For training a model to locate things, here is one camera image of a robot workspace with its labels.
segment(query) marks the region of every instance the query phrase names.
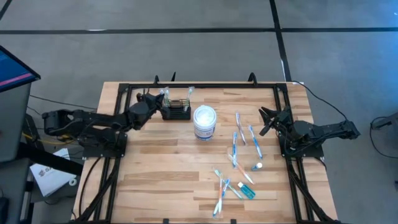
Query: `black stand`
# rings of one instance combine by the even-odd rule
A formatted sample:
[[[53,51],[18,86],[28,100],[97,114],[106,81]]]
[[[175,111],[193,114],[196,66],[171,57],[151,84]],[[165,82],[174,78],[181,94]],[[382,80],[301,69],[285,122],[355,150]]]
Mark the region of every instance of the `black stand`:
[[[32,162],[78,176],[81,175],[83,170],[83,166],[77,162],[69,161],[68,159],[55,156],[49,152],[38,150],[22,142],[19,144],[18,158],[28,158]]]

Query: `floor tile line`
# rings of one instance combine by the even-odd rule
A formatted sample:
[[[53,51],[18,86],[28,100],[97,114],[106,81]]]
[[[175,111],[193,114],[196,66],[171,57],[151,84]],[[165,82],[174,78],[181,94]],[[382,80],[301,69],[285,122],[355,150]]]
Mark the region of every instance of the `floor tile line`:
[[[6,3],[3,5],[3,7],[0,10],[0,20],[2,19],[2,17],[4,16],[4,14],[6,13],[8,7],[10,6],[12,0],[7,0]]]
[[[0,34],[189,34],[275,32],[269,27],[211,27],[175,29],[0,30]]]
[[[398,32],[398,27],[281,28],[281,32]]]
[[[280,28],[279,24],[279,17],[278,17],[278,11],[276,8],[275,0],[269,0],[269,4],[271,6],[272,18],[274,20],[275,34],[278,42],[280,59],[282,61],[282,70],[284,72],[284,78],[286,82],[291,82],[292,77],[290,76],[290,68],[289,68],[289,63],[287,61],[286,49],[285,49],[284,39],[281,33],[282,29]]]

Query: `wire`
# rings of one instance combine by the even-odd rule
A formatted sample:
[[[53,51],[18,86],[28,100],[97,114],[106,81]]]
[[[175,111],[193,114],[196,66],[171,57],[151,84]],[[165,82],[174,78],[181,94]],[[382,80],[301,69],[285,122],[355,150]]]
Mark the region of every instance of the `wire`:
[[[92,122],[90,122],[89,124],[87,124],[87,125],[85,126],[85,128],[83,128],[83,130],[81,130],[79,136],[81,136],[81,135],[87,130],[87,128],[89,128],[90,126],[94,125],[95,122],[97,122],[96,119],[94,119]]]
[[[74,153],[71,153],[71,154],[65,154],[65,155],[63,155],[63,156],[61,156],[61,157],[64,158],[64,157],[69,156],[69,158],[71,158],[71,159],[81,159],[81,158],[79,158],[79,157],[70,157],[70,156],[72,156],[72,155],[76,155],[76,154],[79,154],[79,153],[81,153],[81,152],[83,152],[83,150],[80,150],[80,151],[78,151],[78,152],[74,152]]]
[[[24,128],[30,128],[30,127],[24,125]],[[37,130],[44,130],[44,128],[36,128],[36,129]]]
[[[380,117],[374,118],[373,121],[371,122],[371,127],[370,127],[370,129],[369,129],[369,137],[371,138],[371,142],[372,142],[373,148],[376,150],[376,152],[378,152],[378,153],[379,153],[380,155],[382,155],[382,156],[385,156],[385,157],[391,158],[391,159],[398,159],[398,157],[388,156],[388,155],[383,154],[383,153],[380,152],[380,151],[377,149],[377,147],[374,145],[373,138],[372,138],[372,127],[373,127],[373,123],[375,122],[375,120],[380,119],[380,118],[386,118],[386,117],[385,117],[385,116],[380,116]]]
[[[302,86],[304,86],[304,88],[306,88],[316,99],[326,103],[327,105],[331,106],[332,108],[334,108],[335,110],[337,110],[337,112],[339,112],[341,115],[343,115],[344,119],[347,121],[347,117],[345,116],[345,114],[343,114],[343,112],[341,112],[339,109],[337,109],[337,107],[333,106],[331,103],[327,102],[324,99],[319,98],[317,95],[315,95],[308,87],[306,87],[304,84],[299,83],[298,81],[293,80],[292,82],[298,83]]]
[[[93,171],[95,165],[98,163],[98,161],[100,161],[101,158],[102,158],[102,157],[99,157],[99,158],[97,158],[97,160],[95,160],[94,164],[93,164],[93,165],[91,166],[91,168],[89,169],[89,171],[88,171],[88,173],[87,173],[87,176],[86,176],[86,179],[85,179],[85,182],[83,183],[83,187],[81,188],[81,192],[80,192],[80,202],[79,202],[79,217],[81,216],[81,203],[82,203],[82,201],[83,201],[83,193],[84,193],[85,188],[86,188],[87,180],[88,180],[88,178],[89,178],[91,172]]]
[[[285,146],[285,152],[286,152],[288,155],[293,156],[293,155],[297,154],[298,152],[301,152],[301,151],[303,151],[304,149],[306,149],[306,148],[308,148],[308,147],[314,145],[314,144],[317,143],[318,141],[321,141],[321,140],[326,139],[328,136],[330,136],[330,135],[332,135],[332,134],[333,134],[333,133],[324,134],[324,135],[320,136],[317,140],[315,140],[314,142],[312,142],[311,144],[308,144],[308,145],[306,145],[305,147],[303,147],[303,148],[301,148],[301,149],[299,149],[299,150],[297,150],[297,151],[294,151],[293,153],[287,152],[287,151],[286,151],[286,146]]]
[[[325,167],[325,170],[328,170],[328,168],[326,167],[325,162],[323,161],[323,159],[321,157],[314,157],[314,158],[322,163],[322,165]]]
[[[28,134],[22,133],[22,135],[25,138],[29,138],[29,139],[32,139],[32,140],[34,139],[32,136],[30,136]],[[40,141],[42,143],[53,144],[53,145],[61,145],[62,146],[62,145],[70,144],[70,143],[74,142],[75,140],[68,141],[68,142],[53,142],[53,141],[47,141],[47,140],[38,139],[38,141]]]
[[[28,107],[28,109],[31,109],[33,112],[37,113],[40,117],[42,116],[41,113],[37,112],[37,110],[31,108],[30,106],[26,106],[26,107]]]
[[[30,96],[33,97],[33,98],[36,98],[36,99],[40,99],[40,100],[44,100],[44,101],[48,101],[48,102],[52,102],[52,103],[59,103],[59,104],[62,104],[62,105],[77,106],[77,107],[80,107],[80,108],[97,110],[97,108],[91,108],[91,107],[88,107],[88,106],[75,105],[75,104],[72,104],[72,103],[62,103],[62,102],[59,102],[59,101],[49,100],[49,99],[41,98],[41,97],[34,96],[34,95],[30,95]]]
[[[73,212],[73,209],[72,209],[72,215],[73,215],[73,217],[74,217],[75,220],[76,220],[76,214],[75,214],[75,212]]]
[[[62,199],[65,199],[65,198],[73,198],[73,197],[71,197],[71,196],[64,196],[64,197],[60,197],[60,198],[56,198],[55,199],[55,202],[53,202],[53,203],[51,203],[51,202],[48,202],[48,201],[44,201],[44,203],[46,203],[47,205],[56,205],[56,204],[58,204],[58,203],[60,203],[60,201],[62,200]]]

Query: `white jar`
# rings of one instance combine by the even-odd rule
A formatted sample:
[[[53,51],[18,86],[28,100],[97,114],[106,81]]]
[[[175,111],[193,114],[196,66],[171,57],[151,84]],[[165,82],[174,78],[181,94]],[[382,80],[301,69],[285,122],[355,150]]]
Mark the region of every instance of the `white jar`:
[[[195,136],[202,141],[209,141],[216,129],[216,111],[205,105],[199,106],[193,114]]]

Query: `black cable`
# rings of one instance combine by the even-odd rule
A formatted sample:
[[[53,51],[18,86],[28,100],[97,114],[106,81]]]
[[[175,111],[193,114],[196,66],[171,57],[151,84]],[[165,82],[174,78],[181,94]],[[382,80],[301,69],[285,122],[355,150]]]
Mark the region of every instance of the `black cable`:
[[[324,140],[325,138],[327,138],[327,137],[330,136],[330,135],[332,135],[332,133],[324,134],[324,135],[320,136],[320,137],[319,137],[317,140],[315,140],[314,142],[312,142],[312,143],[306,145],[305,147],[303,147],[303,148],[301,148],[301,149],[299,149],[299,150],[294,151],[293,153],[287,152],[287,151],[286,151],[286,147],[285,147],[285,152],[286,152],[288,155],[293,156],[293,155],[297,154],[298,152],[301,152],[301,151],[303,151],[304,149],[306,149],[306,148],[308,148],[308,147],[314,145],[314,144],[317,143],[318,141]]]
[[[30,127],[24,125],[24,128],[30,128]],[[37,130],[44,130],[44,128],[36,128],[36,129]]]
[[[74,153],[71,153],[71,154],[65,154],[65,155],[63,155],[63,156],[61,156],[61,157],[64,158],[64,157],[66,157],[66,156],[69,156],[69,158],[71,158],[71,159],[81,159],[81,158],[79,158],[79,157],[70,157],[70,156],[72,156],[72,155],[76,155],[76,154],[79,154],[79,153],[81,153],[81,152],[83,152],[83,150],[78,151],[78,152],[74,152]]]
[[[386,117],[385,117],[385,116],[380,116],[380,117],[374,118],[373,121],[371,122],[371,127],[370,127],[370,130],[369,130],[369,137],[371,138],[371,142],[372,142],[373,148],[376,150],[376,152],[378,152],[378,153],[379,153],[380,155],[382,155],[382,156],[385,156],[385,157],[391,158],[391,159],[398,159],[398,157],[388,156],[388,155],[383,154],[383,153],[380,152],[380,151],[377,149],[377,147],[374,145],[373,138],[372,138],[372,127],[373,127],[373,123],[375,122],[375,120],[380,119],[380,118],[386,118]]]
[[[60,201],[61,201],[62,199],[65,199],[65,198],[73,198],[73,197],[71,197],[71,196],[64,196],[64,197],[56,198],[56,201],[53,202],[53,203],[48,202],[48,201],[46,201],[46,200],[44,201],[44,203],[46,203],[47,205],[56,205],[56,204],[60,203]]]
[[[28,107],[28,109],[31,109],[33,112],[37,113],[40,117],[42,116],[42,114],[37,112],[37,110],[31,108],[30,106],[27,106],[27,107]]]
[[[288,154],[288,155],[290,155],[290,153],[288,153],[287,152],[287,150],[286,150],[286,142],[287,142],[287,128],[285,127],[285,126],[283,126],[283,125],[280,125],[279,127],[283,127],[283,128],[285,128],[285,143],[284,143],[284,151]],[[279,132],[278,131],[276,131],[275,130],[275,134],[277,135],[277,137],[278,137],[278,139],[279,139],[279,134],[278,134]]]
[[[306,88],[316,99],[318,99],[318,100],[320,100],[320,101],[326,103],[327,105],[331,106],[332,108],[334,108],[335,110],[337,110],[337,112],[339,112],[341,115],[343,115],[343,117],[344,117],[344,119],[345,119],[346,121],[348,120],[347,117],[345,116],[345,114],[343,114],[343,112],[341,112],[339,109],[337,109],[337,107],[333,106],[331,103],[327,102],[326,100],[319,98],[317,95],[315,95],[315,94],[314,94],[308,87],[306,87],[304,84],[301,84],[300,82],[294,81],[294,80],[293,80],[292,82],[295,82],[295,83],[298,83],[298,84],[304,86],[304,88]]]
[[[328,168],[326,167],[325,162],[320,157],[314,157],[314,158],[322,163],[322,165],[325,167],[325,170],[328,170]]]
[[[91,166],[91,168],[89,169],[89,171],[88,171],[88,173],[87,173],[87,176],[86,176],[86,179],[85,179],[85,181],[84,181],[84,183],[83,183],[83,187],[81,188],[81,192],[80,192],[80,202],[79,202],[79,216],[81,216],[81,203],[82,203],[82,201],[83,201],[83,193],[84,193],[85,188],[86,188],[87,180],[88,180],[88,178],[89,178],[91,172],[93,171],[95,165],[98,163],[98,161],[100,161],[101,158],[102,158],[102,157],[99,157],[99,158],[97,158],[97,160],[95,160],[94,164],[93,164],[93,165]]]
[[[76,220],[76,214],[75,214],[75,212],[73,212],[73,209],[72,209],[72,215],[73,215],[73,217],[74,217],[75,220]]]
[[[92,122],[90,122],[89,124],[87,124],[87,125],[85,126],[85,128],[83,128],[83,130],[81,130],[81,132],[80,132],[80,134],[79,134],[79,137],[87,130],[87,128],[89,128],[90,126],[94,126],[94,123],[95,123],[95,122],[97,122],[96,119],[94,119]]]
[[[88,107],[88,106],[75,105],[75,104],[72,104],[72,103],[62,103],[62,102],[59,102],[59,101],[49,100],[49,99],[41,98],[41,97],[34,96],[34,95],[30,95],[30,96],[33,97],[33,98],[36,98],[36,99],[40,99],[40,100],[44,100],[44,101],[48,101],[48,102],[52,102],[52,103],[59,103],[59,104],[62,104],[62,105],[77,106],[77,107],[81,107],[81,108],[97,110],[97,108],[91,108],[91,107]]]

